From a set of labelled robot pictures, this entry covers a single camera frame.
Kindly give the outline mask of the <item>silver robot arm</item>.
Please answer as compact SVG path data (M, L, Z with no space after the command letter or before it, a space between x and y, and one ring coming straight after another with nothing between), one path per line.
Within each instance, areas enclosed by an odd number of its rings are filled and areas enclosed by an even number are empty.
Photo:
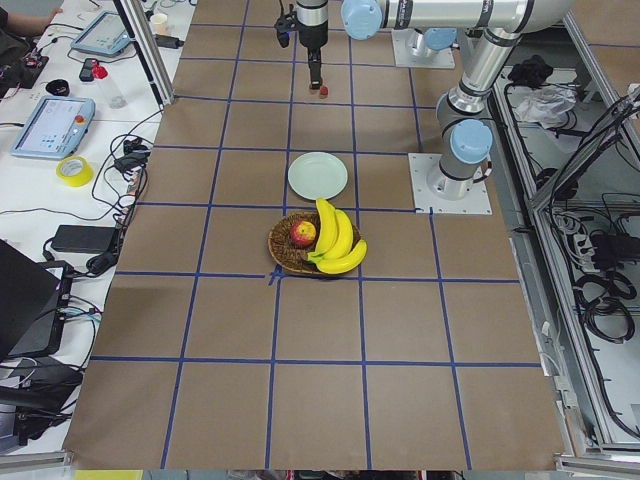
M302 46L307 49L310 88L320 90L323 86L321 49L328 42L328 2L297 1L296 14L299 22L299 39Z
M483 35L457 86L437 106L445 152L427 174L441 198L459 200L476 182L493 135L480 119L498 74L525 33L543 30L571 9L571 1L345 1L341 16L348 35L367 40L392 28L481 28Z

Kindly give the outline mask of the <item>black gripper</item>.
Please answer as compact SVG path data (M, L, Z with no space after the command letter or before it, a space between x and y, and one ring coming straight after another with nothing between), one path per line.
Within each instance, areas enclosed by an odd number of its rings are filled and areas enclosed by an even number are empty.
M298 32L300 43L308 49L309 88L311 90L320 89L322 87L321 48L328 42L328 22L325 21L313 26L300 23Z

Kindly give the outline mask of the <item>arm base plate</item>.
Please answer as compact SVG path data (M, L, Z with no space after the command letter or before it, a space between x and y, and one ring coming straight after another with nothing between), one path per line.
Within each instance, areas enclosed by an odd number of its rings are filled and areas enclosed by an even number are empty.
M409 172L414 210L421 214L491 215L484 181L475 183L483 171L477 166L467 180L452 180L440 170L441 154L410 153Z
M396 67L454 69L455 28L406 29L392 32Z

